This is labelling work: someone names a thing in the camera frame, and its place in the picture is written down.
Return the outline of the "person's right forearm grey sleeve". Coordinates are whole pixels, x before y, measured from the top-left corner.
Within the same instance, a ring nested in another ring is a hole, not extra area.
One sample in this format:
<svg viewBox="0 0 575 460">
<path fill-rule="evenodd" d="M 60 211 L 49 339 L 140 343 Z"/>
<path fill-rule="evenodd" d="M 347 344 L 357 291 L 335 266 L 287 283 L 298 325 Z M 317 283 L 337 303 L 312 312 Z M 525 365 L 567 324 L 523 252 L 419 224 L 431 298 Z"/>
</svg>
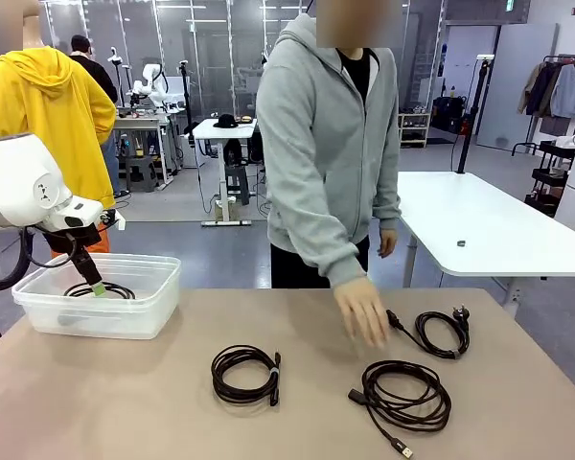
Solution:
<svg viewBox="0 0 575 460">
<path fill-rule="evenodd" d="M 272 194 L 268 236 L 274 246 L 315 268 L 333 288 L 365 276 L 357 247 L 349 241 L 344 225 L 330 214 L 322 194 Z"/>
</svg>

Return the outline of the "background person in black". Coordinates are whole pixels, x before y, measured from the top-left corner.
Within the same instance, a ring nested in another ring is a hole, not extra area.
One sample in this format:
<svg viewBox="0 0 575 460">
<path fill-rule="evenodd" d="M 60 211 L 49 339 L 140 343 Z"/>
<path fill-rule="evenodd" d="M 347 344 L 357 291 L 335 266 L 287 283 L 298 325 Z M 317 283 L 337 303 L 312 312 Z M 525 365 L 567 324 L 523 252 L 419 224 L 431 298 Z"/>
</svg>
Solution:
<svg viewBox="0 0 575 460">
<path fill-rule="evenodd" d="M 83 35 L 74 34 L 71 37 L 71 50 L 70 57 L 78 62 L 103 89 L 108 98 L 116 103 L 118 101 L 117 89 L 104 68 L 92 58 L 89 39 Z M 119 160 L 114 132 L 111 132 L 108 139 L 102 144 L 102 152 L 114 197 L 126 196 L 128 191 L 121 188 L 119 179 Z"/>
</svg>

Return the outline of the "white background workbench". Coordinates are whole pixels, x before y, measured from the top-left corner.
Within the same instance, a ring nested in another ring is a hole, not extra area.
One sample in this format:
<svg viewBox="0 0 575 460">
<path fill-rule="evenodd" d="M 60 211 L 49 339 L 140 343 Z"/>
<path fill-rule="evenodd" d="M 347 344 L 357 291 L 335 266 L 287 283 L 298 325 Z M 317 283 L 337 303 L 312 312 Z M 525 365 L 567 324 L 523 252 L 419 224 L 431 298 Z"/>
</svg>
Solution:
<svg viewBox="0 0 575 460">
<path fill-rule="evenodd" d="M 168 113 L 146 116 L 120 116 L 113 132 L 118 141 L 118 157 L 124 161 L 130 156 L 150 156 L 159 185 L 155 191 L 164 190 L 172 181 L 178 165 L 173 158 L 174 137 L 171 115 Z"/>
</svg>

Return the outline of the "person's left forearm grey sleeve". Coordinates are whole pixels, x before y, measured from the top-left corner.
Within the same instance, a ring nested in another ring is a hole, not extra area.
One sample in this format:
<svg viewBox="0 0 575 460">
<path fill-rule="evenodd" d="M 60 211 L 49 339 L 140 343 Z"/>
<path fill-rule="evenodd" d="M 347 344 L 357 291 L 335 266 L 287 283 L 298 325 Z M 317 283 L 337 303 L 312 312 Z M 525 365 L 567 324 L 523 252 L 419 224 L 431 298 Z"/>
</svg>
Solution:
<svg viewBox="0 0 575 460">
<path fill-rule="evenodd" d="M 401 199 L 397 182 L 380 182 L 373 202 L 373 217 L 379 220 L 381 230 L 395 230 L 401 217 Z"/>
</svg>

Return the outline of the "black step stool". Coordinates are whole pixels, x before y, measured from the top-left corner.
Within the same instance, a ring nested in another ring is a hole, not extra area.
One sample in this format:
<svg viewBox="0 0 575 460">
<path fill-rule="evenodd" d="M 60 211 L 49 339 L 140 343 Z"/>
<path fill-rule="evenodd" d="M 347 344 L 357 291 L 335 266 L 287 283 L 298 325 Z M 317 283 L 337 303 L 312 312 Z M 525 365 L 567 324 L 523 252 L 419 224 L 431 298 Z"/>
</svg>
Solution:
<svg viewBox="0 0 575 460">
<path fill-rule="evenodd" d="M 228 194 L 236 196 L 242 206 L 247 206 L 250 202 L 250 190 L 246 166 L 226 166 L 225 177 Z"/>
</svg>

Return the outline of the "black utility cart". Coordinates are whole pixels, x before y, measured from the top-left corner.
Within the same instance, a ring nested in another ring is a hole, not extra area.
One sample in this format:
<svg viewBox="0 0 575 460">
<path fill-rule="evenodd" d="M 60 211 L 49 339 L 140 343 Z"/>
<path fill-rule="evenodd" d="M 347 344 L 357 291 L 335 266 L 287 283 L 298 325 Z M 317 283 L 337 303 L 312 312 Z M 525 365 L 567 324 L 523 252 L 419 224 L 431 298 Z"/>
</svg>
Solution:
<svg viewBox="0 0 575 460">
<path fill-rule="evenodd" d="M 558 147 L 555 142 L 542 141 L 535 151 L 541 153 L 540 165 L 532 170 L 534 184 L 524 202 L 553 218 L 559 209 L 575 159 L 575 147 Z"/>
</svg>

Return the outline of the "black bags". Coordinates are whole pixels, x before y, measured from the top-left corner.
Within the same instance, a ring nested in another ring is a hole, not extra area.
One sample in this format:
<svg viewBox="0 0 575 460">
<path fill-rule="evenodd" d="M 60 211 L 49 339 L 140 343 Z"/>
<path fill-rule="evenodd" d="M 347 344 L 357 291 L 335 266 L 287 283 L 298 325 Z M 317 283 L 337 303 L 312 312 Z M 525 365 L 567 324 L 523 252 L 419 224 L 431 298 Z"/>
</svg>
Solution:
<svg viewBox="0 0 575 460">
<path fill-rule="evenodd" d="M 465 135 L 470 127 L 467 98 L 436 98 L 432 105 L 430 125 L 445 132 Z"/>
</svg>

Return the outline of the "mannequin in yellow hoodie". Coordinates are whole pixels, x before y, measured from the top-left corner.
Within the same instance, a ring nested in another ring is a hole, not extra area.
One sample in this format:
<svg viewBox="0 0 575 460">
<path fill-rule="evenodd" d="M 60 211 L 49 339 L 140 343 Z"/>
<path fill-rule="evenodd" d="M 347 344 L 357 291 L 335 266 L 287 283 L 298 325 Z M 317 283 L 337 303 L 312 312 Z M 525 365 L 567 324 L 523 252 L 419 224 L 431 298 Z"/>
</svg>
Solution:
<svg viewBox="0 0 575 460">
<path fill-rule="evenodd" d="M 115 203 L 101 145 L 115 104 L 77 62 L 41 38 L 38 0 L 0 0 L 0 138 L 36 135 L 76 196 Z"/>
</svg>

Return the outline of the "person's right hand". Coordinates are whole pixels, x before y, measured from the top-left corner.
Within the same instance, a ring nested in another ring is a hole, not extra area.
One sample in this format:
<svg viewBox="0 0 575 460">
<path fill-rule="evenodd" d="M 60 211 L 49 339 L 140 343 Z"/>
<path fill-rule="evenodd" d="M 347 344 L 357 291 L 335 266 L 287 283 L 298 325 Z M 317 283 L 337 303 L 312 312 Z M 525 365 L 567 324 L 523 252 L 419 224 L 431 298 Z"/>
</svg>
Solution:
<svg viewBox="0 0 575 460">
<path fill-rule="evenodd" d="M 389 322 L 380 294 L 368 277 L 358 277 L 333 288 L 346 331 L 355 339 L 360 333 L 369 346 L 383 348 L 389 338 Z"/>
</svg>

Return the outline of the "grey step stool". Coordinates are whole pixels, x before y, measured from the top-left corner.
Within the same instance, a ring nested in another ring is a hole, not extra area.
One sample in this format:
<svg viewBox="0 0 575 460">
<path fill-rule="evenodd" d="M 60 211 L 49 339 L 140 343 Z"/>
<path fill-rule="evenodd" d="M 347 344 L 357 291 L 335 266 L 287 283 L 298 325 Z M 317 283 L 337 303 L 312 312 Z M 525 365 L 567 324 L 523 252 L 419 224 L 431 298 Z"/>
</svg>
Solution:
<svg viewBox="0 0 575 460">
<path fill-rule="evenodd" d="M 126 186 L 131 192 L 152 193 L 159 185 L 150 156 L 130 156 L 125 159 Z"/>
</svg>

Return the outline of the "black pole stand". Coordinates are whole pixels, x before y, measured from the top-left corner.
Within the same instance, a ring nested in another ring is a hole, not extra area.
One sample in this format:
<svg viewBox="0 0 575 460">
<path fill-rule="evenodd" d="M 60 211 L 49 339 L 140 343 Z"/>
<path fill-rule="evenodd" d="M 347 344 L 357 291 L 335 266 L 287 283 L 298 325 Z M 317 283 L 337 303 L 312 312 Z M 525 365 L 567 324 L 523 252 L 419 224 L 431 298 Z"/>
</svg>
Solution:
<svg viewBox="0 0 575 460">
<path fill-rule="evenodd" d="M 481 101 L 481 97 L 483 94 L 484 86 L 486 83 L 486 78 L 489 73 L 489 70 L 492 66 L 492 63 L 495 59 L 494 55 L 478 55 L 476 60 L 481 62 L 481 66 L 479 69 L 478 74 L 478 81 L 475 88 L 474 99 L 471 106 L 471 112 L 469 115 L 469 122 L 467 125 L 467 130 L 465 134 L 465 139 L 463 142 L 463 146 L 461 149 L 461 154 L 458 162 L 457 173 L 464 174 L 465 173 L 465 166 L 468 158 L 468 153 L 470 149 L 470 144 L 472 141 L 472 134 L 474 129 L 474 124 L 479 112 L 479 105 Z"/>
</svg>

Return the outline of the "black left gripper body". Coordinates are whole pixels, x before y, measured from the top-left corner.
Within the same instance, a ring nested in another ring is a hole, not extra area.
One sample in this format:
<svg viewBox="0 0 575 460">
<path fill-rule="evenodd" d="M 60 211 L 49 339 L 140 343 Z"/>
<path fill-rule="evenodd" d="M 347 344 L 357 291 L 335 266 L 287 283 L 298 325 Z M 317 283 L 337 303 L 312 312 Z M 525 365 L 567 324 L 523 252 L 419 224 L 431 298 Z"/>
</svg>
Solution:
<svg viewBox="0 0 575 460">
<path fill-rule="evenodd" d="M 88 248 L 102 241 L 101 233 L 97 226 L 92 223 L 85 227 L 68 228 L 56 232 L 42 231 L 43 236 L 54 253 L 54 258 L 59 254 L 66 254 L 68 262 L 75 266 L 94 266 Z"/>
</svg>

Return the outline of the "white table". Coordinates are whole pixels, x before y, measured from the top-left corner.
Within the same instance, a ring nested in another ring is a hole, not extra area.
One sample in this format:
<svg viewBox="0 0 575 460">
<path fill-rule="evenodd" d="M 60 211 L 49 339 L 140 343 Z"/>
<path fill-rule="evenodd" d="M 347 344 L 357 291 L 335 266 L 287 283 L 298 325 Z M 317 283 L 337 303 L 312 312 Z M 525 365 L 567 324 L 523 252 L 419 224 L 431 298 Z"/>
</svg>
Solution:
<svg viewBox="0 0 575 460">
<path fill-rule="evenodd" d="M 525 280 L 575 277 L 575 231 L 472 173 L 400 172 L 398 190 L 409 232 L 404 288 L 419 247 L 445 274 L 508 279 L 511 315 Z"/>
</svg>

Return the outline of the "black clothes rack with clothes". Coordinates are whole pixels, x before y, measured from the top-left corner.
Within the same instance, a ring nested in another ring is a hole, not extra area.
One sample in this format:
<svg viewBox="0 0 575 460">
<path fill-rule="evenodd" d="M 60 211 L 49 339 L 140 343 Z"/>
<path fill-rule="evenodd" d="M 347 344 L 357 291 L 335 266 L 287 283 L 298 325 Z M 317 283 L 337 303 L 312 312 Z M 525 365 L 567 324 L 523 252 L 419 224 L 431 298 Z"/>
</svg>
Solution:
<svg viewBox="0 0 575 460">
<path fill-rule="evenodd" d="M 517 113 L 528 117 L 528 128 L 512 152 L 534 153 L 539 135 L 553 142 L 575 129 L 575 55 L 544 57 L 527 79 Z"/>
</svg>

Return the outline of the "clear plastic storage bin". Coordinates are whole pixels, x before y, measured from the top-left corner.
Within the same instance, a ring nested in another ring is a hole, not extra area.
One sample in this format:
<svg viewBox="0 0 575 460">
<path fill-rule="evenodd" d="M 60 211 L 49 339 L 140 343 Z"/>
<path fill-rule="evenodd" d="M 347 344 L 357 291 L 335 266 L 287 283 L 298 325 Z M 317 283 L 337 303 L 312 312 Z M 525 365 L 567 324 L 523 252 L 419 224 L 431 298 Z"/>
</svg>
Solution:
<svg viewBox="0 0 575 460">
<path fill-rule="evenodd" d="M 87 288 L 71 263 L 39 268 L 12 289 L 33 328 L 46 334 L 117 339 L 153 339 L 172 316 L 179 295 L 181 261 L 173 257 L 96 253 L 91 256 L 103 281 L 121 287 L 101 296 L 67 290 Z"/>
</svg>

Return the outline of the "person's left hand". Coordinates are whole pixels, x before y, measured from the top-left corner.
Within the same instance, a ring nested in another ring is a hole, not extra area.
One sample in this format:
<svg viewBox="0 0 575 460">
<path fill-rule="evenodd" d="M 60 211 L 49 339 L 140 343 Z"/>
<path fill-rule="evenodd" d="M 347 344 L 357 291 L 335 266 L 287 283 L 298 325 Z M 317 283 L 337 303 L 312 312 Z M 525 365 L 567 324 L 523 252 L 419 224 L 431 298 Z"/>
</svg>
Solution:
<svg viewBox="0 0 575 460">
<path fill-rule="evenodd" d="M 384 259 L 390 256 L 396 248 L 398 241 L 398 232 L 396 229 L 379 230 L 379 250 L 378 255 Z"/>
</svg>

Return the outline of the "person in grey hoodie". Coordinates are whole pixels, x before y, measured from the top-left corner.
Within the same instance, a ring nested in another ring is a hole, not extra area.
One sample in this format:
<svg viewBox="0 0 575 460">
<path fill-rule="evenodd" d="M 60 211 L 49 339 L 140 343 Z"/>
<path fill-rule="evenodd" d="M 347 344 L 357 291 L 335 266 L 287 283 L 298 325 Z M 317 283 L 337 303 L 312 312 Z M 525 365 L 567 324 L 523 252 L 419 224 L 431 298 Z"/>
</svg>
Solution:
<svg viewBox="0 0 575 460">
<path fill-rule="evenodd" d="M 305 13 L 280 32 L 257 91 L 267 197 L 324 195 L 355 246 L 365 240 L 380 182 L 398 185 L 397 67 L 373 48 L 368 92 L 360 94 L 335 49 L 316 43 Z"/>
</svg>

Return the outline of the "black cable grey tie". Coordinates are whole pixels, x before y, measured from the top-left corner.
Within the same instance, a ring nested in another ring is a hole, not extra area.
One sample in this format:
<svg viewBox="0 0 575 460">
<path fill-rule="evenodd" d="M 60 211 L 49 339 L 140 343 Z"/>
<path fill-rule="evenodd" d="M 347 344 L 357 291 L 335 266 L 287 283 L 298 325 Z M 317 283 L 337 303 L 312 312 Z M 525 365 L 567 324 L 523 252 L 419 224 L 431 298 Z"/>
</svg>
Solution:
<svg viewBox="0 0 575 460">
<path fill-rule="evenodd" d="M 233 367 L 255 361 L 268 371 L 267 381 L 257 388 L 238 388 L 224 381 L 224 374 Z M 257 403 L 268 398 L 271 407 L 279 404 L 280 367 L 282 356 L 279 352 L 271 357 L 258 347 L 251 345 L 233 345 L 219 352 L 211 362 L 212 384 L 216 395 L 225 403 L 245 405 Z"/>
</svg>

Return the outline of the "white height-adjustable desk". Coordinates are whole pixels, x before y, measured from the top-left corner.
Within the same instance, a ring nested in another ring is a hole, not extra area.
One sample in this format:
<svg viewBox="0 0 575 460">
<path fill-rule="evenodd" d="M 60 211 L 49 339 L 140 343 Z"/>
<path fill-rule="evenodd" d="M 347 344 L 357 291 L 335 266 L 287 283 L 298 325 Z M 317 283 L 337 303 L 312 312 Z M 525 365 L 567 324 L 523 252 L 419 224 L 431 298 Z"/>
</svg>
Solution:
<svg viewBox="0 0 575 460">
<path fill-rule="evenodd" d="M 218 122 L 218 119 L 207 118 L 192 131 L 196 140 L 213 141 L 218 149 L 218 185 L 219 199 L 221 203 L 221 220 L 204 220 L 200 224 L 203 228 L 251 226 L 252 221 L 250 219 L 231 220 L 223 148 L 225 142 L 230 139 L 250 139 L 253 136 L 257 120 L 253 119 L 250 124 L 239 125 L 238 127 L 231 128 L 217 127 L 216 124 Z"/>
</svg>

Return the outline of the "white shoe rack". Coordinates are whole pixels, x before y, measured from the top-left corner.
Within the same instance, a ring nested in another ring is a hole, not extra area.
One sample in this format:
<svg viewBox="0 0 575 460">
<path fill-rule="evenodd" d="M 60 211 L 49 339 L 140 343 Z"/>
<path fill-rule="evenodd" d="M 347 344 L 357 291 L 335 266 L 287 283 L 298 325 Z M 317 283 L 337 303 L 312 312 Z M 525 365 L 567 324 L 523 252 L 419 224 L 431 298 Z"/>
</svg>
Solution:
<svg viewBox="0 0 575 460">
<path fill-rule="evenodd" d="M 430 125 L 430 113 L 400 113 L 399 137 L 402 148 L 424 148 Z"/>
</svg>

